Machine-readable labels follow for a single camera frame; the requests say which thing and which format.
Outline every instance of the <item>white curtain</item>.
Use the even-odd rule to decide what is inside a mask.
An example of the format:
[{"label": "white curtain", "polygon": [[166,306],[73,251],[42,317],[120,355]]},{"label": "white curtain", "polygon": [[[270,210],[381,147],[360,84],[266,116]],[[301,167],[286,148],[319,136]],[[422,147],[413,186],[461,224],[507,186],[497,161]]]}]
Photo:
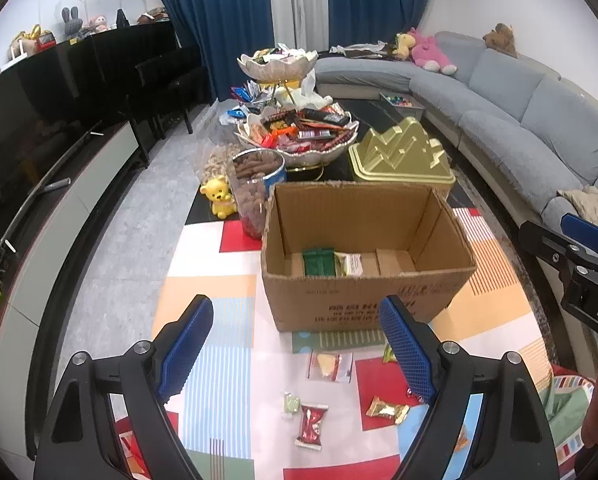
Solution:
[{"label": "white curtain", "polygon": [[306,50],[327,50],[328,0],[271,0],[275,41]]}]

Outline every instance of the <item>black table top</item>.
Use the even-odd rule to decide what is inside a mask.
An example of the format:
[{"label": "black table top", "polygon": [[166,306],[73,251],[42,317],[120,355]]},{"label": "black table top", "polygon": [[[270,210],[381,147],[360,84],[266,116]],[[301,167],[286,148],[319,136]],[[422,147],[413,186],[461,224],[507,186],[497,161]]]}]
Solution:
[{"label": "black table top", "polygon": [[[392,128],[395,124],[403,119],[397,112],[390,113],[379,101],[359,100],[359,99],[339,99],[337,100],[341,106],[352,113],[354,119],[359,121],[359,132],[357,140],[361,141],[367,131],[372,127],[378,132],[384,132]],[[436,128],[431,124],[425,124],[428,133],[434,137],[441,137],[442,134],[436,131]],[[307,170],[300,172],[289,172],[287,175],[289,182],[297,181],[324,181],[324,180],[353,180],[352,166],[348,157],[348,152],[342,153],[333,162],[318,170]],[[450,191],[447,202],[451,207],[474,207],[466,192],[455,184]],[[238,214],[233,214],[228,217],[228,220],[236,220],[239,218]],[[201,222],[216,222],[220,221],[212,214],[210,203],[208,199],[197,190],[186,225],[198,224]]]}]

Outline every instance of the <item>cardboard box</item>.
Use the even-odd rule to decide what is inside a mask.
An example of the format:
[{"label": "cardboard box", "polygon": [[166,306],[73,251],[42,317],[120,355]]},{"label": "cardboard box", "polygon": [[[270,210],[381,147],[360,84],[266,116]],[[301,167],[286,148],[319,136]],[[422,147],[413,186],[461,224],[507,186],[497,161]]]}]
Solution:
[{"label": "cardboard box", "polygon": [[[363,275],[305,276],[301,252],[328,247],[361,253]],[[268,202],[261,270],[281,332],[379,328],[389,294],[430,322],[475,268],[463,229],[428,186],[280,184]]]}]

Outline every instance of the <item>black screen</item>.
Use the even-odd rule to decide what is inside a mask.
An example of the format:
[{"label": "black screen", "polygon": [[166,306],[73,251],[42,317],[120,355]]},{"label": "black screen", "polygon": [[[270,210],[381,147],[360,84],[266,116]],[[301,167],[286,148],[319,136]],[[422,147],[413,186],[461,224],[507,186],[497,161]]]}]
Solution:
[{"label": "black screen", "polygon": [[0,74],[0,238],[30,190],[91,126],[82,97],[89,82],[75,80],[71,67],[82,65],[83,48],[70,47],[60,44]]}]

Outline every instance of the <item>gold lid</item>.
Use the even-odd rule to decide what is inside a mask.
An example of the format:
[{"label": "gold lid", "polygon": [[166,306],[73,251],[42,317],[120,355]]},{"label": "gold lid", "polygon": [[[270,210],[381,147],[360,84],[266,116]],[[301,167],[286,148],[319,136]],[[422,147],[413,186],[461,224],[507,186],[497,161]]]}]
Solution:
[{"label": "gold lid", "polygon": [[437,139],[418,120],[405,118],[383,134],[370,128],[364,140],[348,149],[353,169],[363,180],[400,180],[449,184],[455,181]]}]

